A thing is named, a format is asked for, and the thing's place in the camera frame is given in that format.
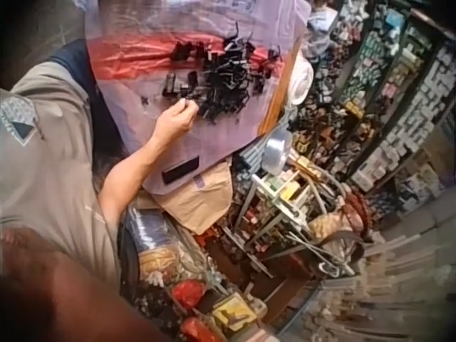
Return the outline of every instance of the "storage rack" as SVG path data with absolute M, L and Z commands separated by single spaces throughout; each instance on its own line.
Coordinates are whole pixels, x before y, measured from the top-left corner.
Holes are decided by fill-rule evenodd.
M 402 127 L 399 126 L 399 124 L 405 121 L 404 115 L 409 115 L 408 110 L 410 106 L 413 105 L 412 102 L 416 100 L 415 96 L 417 94 L 419 95 L 420 92 L 423 93 L 423 90 L 421 90 L 421 88 L 426 87 L 425 82 L 427 81 L 427 79 L 437 73 L 437 70 L 435 70 L 437 68 L 435 66 L 437 55 L 439 55 L 440 57 L 443 48 L 445 46 L 448 46 L 449 43 L 455 41 L 455 37 L 450 32 L 448 32 L 444 28 L 439 27 L 436 23 L 432 22 L 422 13 L 412 10 L 411 18 L 415 25 L 417 22 L 420 22 L 422 26 L 426 25 L 427 28 L 430 29 L 430 36 L 432 36 L 433 40 L 436 42 L 433 46 L 432 57 L 426 61 L 426 65 L 425 67 L 423 67 L 422 71 L 420 72 L 420 75 L 409 85 L 409 87 L 405 91 L 405 95 L 402 97 L 399 104 L 397 105 L 397 108 L 390 116 L 390 120 L 383 126 L 381 134 L 374 138 L 373 141 L 365 147 L 364 151 L 359 155 L 358 159 L 355 160 L 354 163 L 351 165 L 349 171 L 346 174 L 346 178 L 344 178 L 345 180 L 349 177 L 351 177 L 351 179 L 353 180 L 353 178 L 356 176 L 356 172 L 359 172 L 359 170 L 364 169 L 366 162 L 368 161 L 368 158 L 371 157 L 374 151 L 377 151 L 377 149 L 380 148 L 380 145 L 384 144 L 385 139 L 387 139 L 390 136 L 390 134 L 392 134 L 393 130 L 396 131 L 397 127 Z M 441 98 L 441 105 L 443 105 L 445 109 L 440 109 L 437 115 L 435 115 L 432 118 L 432 124 L 434 126 L 440 124 L 443 118 L 448 114 L 451 107 L 453 106 L 452 99 L 454 99 L 455 95 L 456 93 L 453 85 L 453 88 L 450 91 L 449 95 L 447 95 L 444 98 Z M 402 155 L 398 167 L 404 165 L 404 163 L 410 159 L 410 156 L 414 155 L 418 149 L 419 145 L 417 145 L 413 149 L 409 149 L 404 155 Z M 386 175 L 384 177 L 376 181 L 374 186 L 364 191 L 368 192 L 369 194 L 372 194 L 376 190 L 380 189 L 381 186 L 383 186 L 396 173 L 397 171 L 395 171 L 394 167 L 392 167 L 389 171 L 386 172 Z
M 392 9 L 392 10 L 396 10 L 400 14 L 404 15 L 405 20 L 406 20 L 407 17 L 408 17 L 408 12 L 410 10 L 410 7 L 407 4 L 404 4 L 401 1 L 390 1 L 390 3 L 391 4 L 390 4 L 390 6 L 388 8 Z M 347 119 L 346 119 L 346 126 L 348 128 L 347 128 L 347 131 L 346 131 L 345 135 L 341 138 L 340 143 L 336 145 L 336 147 L 333 149 L 333 151 L 331 151 L 330 158 L 324 164 L 324 167 L 327 170 L 331 169 L 331 167 L 334 164 L 335 158 L 339 155 L 339 153 L 341 151 L 343 151 L 346 148 L 348 142 L 350 142 L 350 140 L 356 135 L 359 127 L 361 126 L 361 124 L 365 122 L 365 120 L 366 120 L 365 113 L 369 112 L 368 109 L 369 109 L 369 107 L 372 106 L 373 100 L 376 99 L 377 95 L 381 91 L 381 88 L 383 87 L 383 85 L 385 84 L 386 80 L 388 79 L 388 76 L 389 76 L 390 71 L 391 71 L 391 67 L 395 65 L 395 62 L 400 57 L 400 52 L 402 51 L 402 49 L 404 47 L 404 44 L 405 44 L 404 33 L 405 33 L 405 27 L 406 26 L 407 25 L 404 24 L 402 29 L 401 29 L 401 33 L 400 33 L 401 34 L 401 40 L 400 40 L 399 52 L 395 55 L 394 58 L 391 58 L 389 61 L 387 61 L 386 68 L 384 68 L 384 70 L 382 72 L 382 76 L 379 78 L 379 82 L 377 82 L 375 86 L 371 86 L 371 87 L 367 87 L 366 88 L 366 90 L 367 90 L 366 92 L 368 94 L 365 97 L 365 101 L 366 101 L 365 108 L 359 110 L 359 113 L 357 113 L 356 111 L 353 111 L 351 108 L 349 108 L 343 101 L 341 101 L 341 99 L 339 97 L 338 101 L 341 103 L 341 105 L 344 106 L 344 108 L 347 111 L 347 113 L 350 114 L 347 117 Z M 350 75 L 349 75 L 349 77 L 347 78 L 347 80 L 345 82 L 344 88 L 346 87 L 346 85 L 349 82 L 349 80 L 353 77 L 353 74 L 356 72 L 356 69 L 359 67 L 358 64 L 362 63 L 362 61 L 360 61 L 361 60 L 361 56 L 364 54 L 364 50 L 367 49 L 367 47 L 366 47 L 367 40 L 368 40 L 368 37 L 371 34 L 374 34 L 374 33 L 369 32 L 366 35 L 366 37 L 364 38 L 362 46 L 360 47 L 360 49 L 358 51 L 358 55 L 357 55 L 357 61 L 359 61 L 359 62 L 355 63 L 353 65 L 353 69 L 350 72 Z

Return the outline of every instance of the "metal rod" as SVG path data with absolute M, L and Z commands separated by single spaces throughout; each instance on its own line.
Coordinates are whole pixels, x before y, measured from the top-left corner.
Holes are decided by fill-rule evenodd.
M 249 209 L 250 202 L 254 199 L 255 192 L 257 190 L 257 184 L 255 182 L 252 182 L 252 185 L 250 187 L 249 192 L 247 193 L 247 196 L 245 197 L 244 204 L 242 205 L 242 208 L 239 212 L 239 215 L 236 219 L 236 223 L 234 223 L 233 229 L 237 229 L 237 227 L 241 224 L 242 217 L 246 213 L 247 209 Z
M 271 221 L 269 221 L 269 223 L 264 226 L 263 228 L 260 229 L 259 232 L 257 232 L 255 234 L 255 236 L 250 239 L 246 244 L 245 246 L 248 247 L 250 246 L 251 244 L 253 244 L 256 240 L 258 240 L 260 237 L 262 237 L 263 235 L 265 235 L 266 233 L 268 233 L 271 229 L 273 229 L 283 218 L 285 217 L 285 215 L 283 213 L 279 213 L 277 216 L 275 216 L 275 218 L 273 218 Z

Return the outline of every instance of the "red object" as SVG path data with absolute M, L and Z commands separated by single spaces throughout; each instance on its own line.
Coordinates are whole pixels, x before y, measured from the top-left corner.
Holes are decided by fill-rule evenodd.
M 186 309 L 193 309 L 203 297 L 206 286 L 198 280 L 184 280 L 172 289 L 172 295 Z
M 196 317 L 187 318 L 180 326 L 180 330 L 185 335 L 193 338 L 196 342 L 222 341 Z

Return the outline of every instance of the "plastic bag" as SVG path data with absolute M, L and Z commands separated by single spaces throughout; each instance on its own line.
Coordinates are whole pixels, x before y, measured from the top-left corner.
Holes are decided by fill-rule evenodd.
M 179 250 L 177 240 L 167 230 L 162 212 L 130 208 L 125 225 L 138 250 L 140 279 L 163 286 L 176 273 Z
M 201 281 L 188 279 L 172 288 L 172 296 L 186 309 L 193 309 L 204 296 L 206 288 Z
M 180 326 L 180 330 L 185 335 L 192 337 L 196 342 L 222 341 L 196 317 L 187 318 Z
M 85 31 L 91 65 L 128 152 L 147 142 L 157 118 L 169 107 L 161 95 L 166 75 L 172 70 L 177 82 L 184 83 L 195 69 L 194 61 L 178 71 L 171 65 L 166 56 L 177 42 L 201 41 L 218 51 L 238 23 L 239 36 L 250 37 L 257 47 L 252 60 L 262 61 L 268 49 L 277 46 L 284 56 L 306 25 L 310 8 L 304 0 L 100 0 L 99 5 L 89 0 Z M 216 125 L 196 120 L 192 131 L 157 161 L 144 188 L 167 194 L 253 141 L 282 66 L 276 63 L 264 92 L 250 98 L 239 114 L 222 115 Z M 165 184 L 164 171 L 194 159 L 195 170 Z

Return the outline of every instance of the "hardware item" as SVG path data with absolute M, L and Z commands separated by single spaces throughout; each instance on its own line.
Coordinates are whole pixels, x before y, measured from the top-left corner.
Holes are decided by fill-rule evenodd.
M 192 53 L 193 50 L 193 44 L 192 43 L 177 43 L 176 46 L 174 47 L 173 52 L 171 53 L 171 61 L 186 61 L 189 57 L 190 54 Z
M 164 98 L 176 98 L 177 93 L 175 92 L 176 74 L 168 73 L 165 79 L 165 87 L 163 88 L 162 95 Z
M 195 58 L 197 60 L 204 59 L 206 57 L 206 48 L 204 47 L 204 43 L 202 41 L 197 42 L 195 47 Z
M 196 71 L 190 71 L 187 75 L 187 81 L 190 90 L 194 90 L 198 86 L 198 73 Z
M 166 98 L 187 98 L 197 100 L 198 114 L 215 123 L 222 113 L 239 113 L 250 99 L 250 82 L 253 81 L 252 95 L 264 92 L 265 80 L 272 77 L 272 68 L 263 66 L 277 61 L 280 47 L 270 49 L 268 58 L 260 63 L 257 72 L 251 72 L 249 58 L 256 47 L 249 39 L 239 37 L 239 25 L 236 23 L 236 34 L 224 39 L 224 51 L 215 53 L 207 50 L 201 41 L 196 44 L 177 43 L 170 59 L 186 61 L 194 51 L 195 60 L 202 61 L 203 76 L 198 77 L 197 71 L 187 74 L 187 83 L 178 85 L 175 90 L 174 73 L 168 74 L 163 90 Z
M 200 167 L 200 157 L 193 158 L 187 162 L 184 162 L 181 165 L 178 165 L 170 170 L 162 172 L 163 182 L 165 184 L 170 184 L 176 180 L 188 175 L 189 173 L 195 171 Z

